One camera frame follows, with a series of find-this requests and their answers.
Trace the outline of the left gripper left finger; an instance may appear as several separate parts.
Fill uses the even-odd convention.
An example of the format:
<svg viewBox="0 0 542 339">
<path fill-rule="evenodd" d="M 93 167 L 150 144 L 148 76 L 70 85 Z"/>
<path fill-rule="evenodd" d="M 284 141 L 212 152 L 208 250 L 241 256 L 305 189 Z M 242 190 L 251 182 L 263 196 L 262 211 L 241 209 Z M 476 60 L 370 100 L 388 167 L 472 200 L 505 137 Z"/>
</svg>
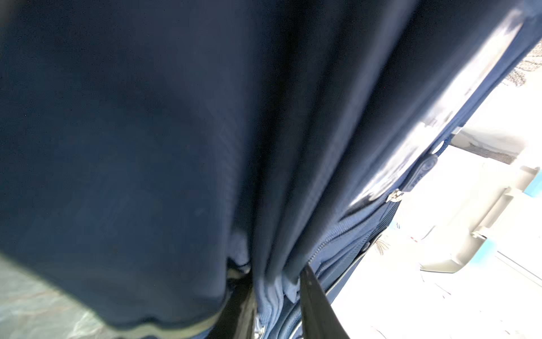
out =
<svg viewBox="0 0 542 339">
<path fill-rule="evenodd" d="M 237 281 L 234 291 L 207 339 L 255 338 L 257 302 L 250 275 Z"/>
</svg>

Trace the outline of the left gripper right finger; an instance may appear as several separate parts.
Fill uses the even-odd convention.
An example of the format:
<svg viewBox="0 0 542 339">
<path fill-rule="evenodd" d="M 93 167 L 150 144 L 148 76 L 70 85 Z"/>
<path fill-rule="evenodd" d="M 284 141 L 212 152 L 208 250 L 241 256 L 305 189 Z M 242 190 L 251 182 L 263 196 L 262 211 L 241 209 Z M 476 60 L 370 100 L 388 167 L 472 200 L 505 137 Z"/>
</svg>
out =
<svg viewBox="0 0 542 339">
<path fill-rule="evenodd" d="M 300 300 L 304 338 L 349 339 L 309 265 L 300 274 Z"/>
</svg>

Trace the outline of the navy blue backpack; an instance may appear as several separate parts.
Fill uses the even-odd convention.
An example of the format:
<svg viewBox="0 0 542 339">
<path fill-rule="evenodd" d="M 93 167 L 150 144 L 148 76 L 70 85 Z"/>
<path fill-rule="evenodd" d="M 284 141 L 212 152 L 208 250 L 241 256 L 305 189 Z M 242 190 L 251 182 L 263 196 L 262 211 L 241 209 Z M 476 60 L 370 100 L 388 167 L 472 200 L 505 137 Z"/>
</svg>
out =
<svg viewBox="0 0 542 339">
<path fill-rule="evenodd" d="M 1 253 L 122 338 L 330 304 L 540 1 L 3 1 Z"/>
</svg>

